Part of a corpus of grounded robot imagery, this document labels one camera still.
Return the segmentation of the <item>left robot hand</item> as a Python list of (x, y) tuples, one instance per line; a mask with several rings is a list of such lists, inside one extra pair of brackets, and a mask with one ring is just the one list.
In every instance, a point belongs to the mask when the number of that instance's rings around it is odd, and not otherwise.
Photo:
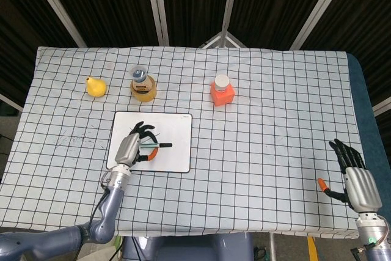
[(128, 136), (120, 143), (115, 156), (115, 162), (118, 166), (130, 171), (136, 163), (148, 162), (156, 157), (157, 147), (149, 155), (140, 154), (141, 139), (149, 137), (155, 144), (158, 143), (156, 136), (151, 132), (154, 128), (152, 125), (145, 125), (144, 121), (138, 122), (133, 127)]

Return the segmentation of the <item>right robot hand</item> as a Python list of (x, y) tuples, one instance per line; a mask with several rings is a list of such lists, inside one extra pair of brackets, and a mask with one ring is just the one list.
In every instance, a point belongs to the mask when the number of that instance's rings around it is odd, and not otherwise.
[(382, 207), (381, 198), (372, 173), (367, 169), (361, 154), (338, 139), (329, 141), (340, 166), (344, 192), (332, 191), (318, 178), (321, 191), (332, 199), (348, 204), (356, 213), (376, 213)]

